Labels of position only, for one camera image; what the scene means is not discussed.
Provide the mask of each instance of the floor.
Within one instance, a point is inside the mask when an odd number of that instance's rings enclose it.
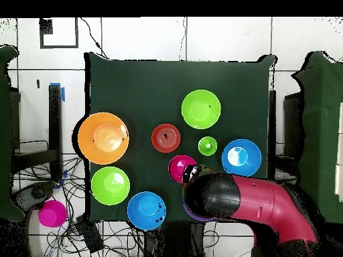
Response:
[[[255,62],[262,55],[277,56],[275,90],[277,92],[277,142],[283,143],[283,97],[300,91],[291,74],[299,70],[308,52],[324,50],[335,60],[343,58],[342,17],[142,17],[142,18],[84,18],[93,38],[103,52],[113,60],[155,59],[189,61],[248,61]],[[39,19],[0,18],[0,45],[17,46],[20,55],[9,63],[11,85],[21,92],[20,137],[21,141],[48,139],[48,85],[61,83],[65,87],[63,116],[63,157],[65,169],[78,160],[71,143],[74,125],[84,115],[84,52],[101,51],[90,37],[88,26],[78,20],[78,48],[40,48]],[[44,36],[45,46],[74,46],[75,18],[52,18],[53,34]],[[21,151],[43,150],[45,143],[21,145]],[[277,154],[283,145],[277,144]],[[82,184],[83,164],[74,172]],[[16,191],[33,181],[21,172],[15,177]],[[82,190],[70,195],[74,215],[84,212]],[[66,202],[61,188],[54,190],[57,200]],[[109,248],[133,247],[135,241],[123,222],[101,222],[99,232],[107,248],[90,255],[85,250],[78,255],[71,244],[64,244],[58,257],[119,257]],[[206,224],[204,236],[206,257],[250,257],[253,232],[243,224]],[[122,230],[113,236],[113,232]],[[40,225],[35,211],[29,226],[29,240],[33,257],[57,257],[52,247],[55,236],[64,228],[52,230]],[[78,248],[84,242],[75,241]],[[137,249],[120,250],[126,257],[136,257]]]

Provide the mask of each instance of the pink cup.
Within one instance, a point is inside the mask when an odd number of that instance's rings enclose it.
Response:
[[[188,165],[196,165],[195,160],[186,155],[175,156],[169,162],[168,173],[174,181],[182,183],[182,175]]]
[[[38,212],[38,219],[45,227],[57,228],[66,221],[66,207],[59,201],[50,200],[43,204]]]

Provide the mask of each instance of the black stand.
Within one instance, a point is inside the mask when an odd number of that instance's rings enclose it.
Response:
[[[17,89],[11,92],[13,146],[19,148],[19,101]],[[62,178],[62,111],[59,86],[49,86],[49,149],[33,153],[20,153],[12,157],[12,174],[50,163],[51,179],[59,182]]]

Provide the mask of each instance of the table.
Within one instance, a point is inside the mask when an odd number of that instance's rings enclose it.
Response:
[[[193,219],[182,205],[181,185],[168,175],[169,161],[176,155],[189,155],[199,164],[224,172],[221,154],[235,139],[249,139],[258,145],[263,160],[254,177],[267,176],[272,55],[263,56],[258,62],[160,62],[105,60],[89,53],[85,54],[85,61],[85,90],[90,95],[86,113],[117,115],[126,124],[130,137],[126,153],[110,164],[128,175],[129,196],[118,205],[106,206],[90,194],[90,221],[127,221],[129,200],[141,191],[152,191],[166,204],[167,222],[191,222]],[[205,130],[188,126],[181,115],[182,100],[198,89],[213,92],[222,107],[218,122]],[[181,143],[172,153],[160,153],[151,144],[154,128],[162,123],[173,124],[181,134]],[[204,136],[217,140],[218,150],[213,156],[205,157],[198,151],[198,141]],[[104,166],[91,163],[90,178],[101,167]]]

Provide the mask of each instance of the bowl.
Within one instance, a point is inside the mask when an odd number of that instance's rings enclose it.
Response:
[[[187,213],[190,217],[192,217],[193,219],[195,219],[195,220],[197,220],[197,221],[199,221],[199,222],[211,222],[211,221],[213,221],[213,220],[216,219],[215,217],[213,217],[213,218],[202,217],[202,216],[199,216],[199,215],[193,213],[193,212],[191,211],[191,209],[185,204],[184,201],[183,201],[183,205],[184,205],[184,209],[185,209],[186,213]]]
[[[198,143],[198,150],[204,156],[211,156],[217,151],[217,141],[215,138],[206,136],[200,139]]]
[[[127,204],[130,222],[140,230],[154,230],[164,221],[165,204],[157,194],[144,191],[133,196]]]
[[[117,205],[124,201],[130,191],[126,173],[118,167],[99,169],[90,183],[94,198],[104,205]]]
[[[92,163],[108,165],[120,159],[129,145],[129,132],[117,116],[98,112],[90,115],[78,130],[78,146]]]
[[[222,166],[227,173],[249,177],[261,166],[261,151],[254,142],[237,139],[222,152]]]
[[[38,219],[45,227],[58,228],[63,225],[66,218],[66,206],[56,200],[44,202],[42,208],[38,212]]]
[[[168,164],[168,173],[170,177],[178,182],[182,183],[182,175],[188,165],[196,165],[197,163],[193,158],[186,155],[178,155],[170,160]]]
[[[220,116],[219,99],[210,91],[195,90],[182,102],[181,113],[185,122],[195,129],[207,129]]]
[[[170,153],[179,146],[179,130],[174,125],[161,124],[154,129],[151,135],[151,142],[159,152]]]

